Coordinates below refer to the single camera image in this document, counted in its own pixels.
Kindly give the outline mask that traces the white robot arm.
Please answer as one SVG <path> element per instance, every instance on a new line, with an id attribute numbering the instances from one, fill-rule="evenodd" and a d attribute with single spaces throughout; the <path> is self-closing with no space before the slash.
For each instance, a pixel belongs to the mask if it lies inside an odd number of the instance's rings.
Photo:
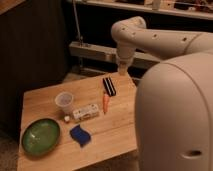
<path id="1" fill-rule="evenodd" d="M 121 75 L 137 49 L 161 59 L 137 86 L 140 171 L 213 171 L 213 33 L 148 29 L 137 16 L 111 35 Z"/>

